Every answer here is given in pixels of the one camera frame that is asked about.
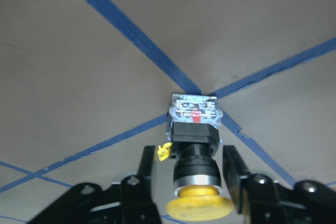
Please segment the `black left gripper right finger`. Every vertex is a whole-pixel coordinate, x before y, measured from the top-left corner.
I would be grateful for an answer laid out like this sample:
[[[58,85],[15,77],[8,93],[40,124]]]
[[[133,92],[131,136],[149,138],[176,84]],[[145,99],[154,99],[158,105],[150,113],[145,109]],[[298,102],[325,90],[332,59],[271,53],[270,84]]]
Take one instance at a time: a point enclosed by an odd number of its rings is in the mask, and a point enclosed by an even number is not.
[[[236,212],[244,223],[288,223],[278,183],[252,173],[233,145],[223,146],[223,176]]]

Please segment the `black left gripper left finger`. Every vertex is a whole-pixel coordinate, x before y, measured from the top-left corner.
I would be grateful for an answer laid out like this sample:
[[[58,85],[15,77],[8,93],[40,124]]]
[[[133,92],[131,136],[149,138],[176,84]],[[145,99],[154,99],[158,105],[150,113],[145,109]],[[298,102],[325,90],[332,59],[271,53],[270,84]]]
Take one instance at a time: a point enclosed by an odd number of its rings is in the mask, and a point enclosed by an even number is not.
[[[161,222],[156,204],[152,200],[152,171],[155,146],[145,146],[138,172],[121,182],[122,223],[155,224]]]

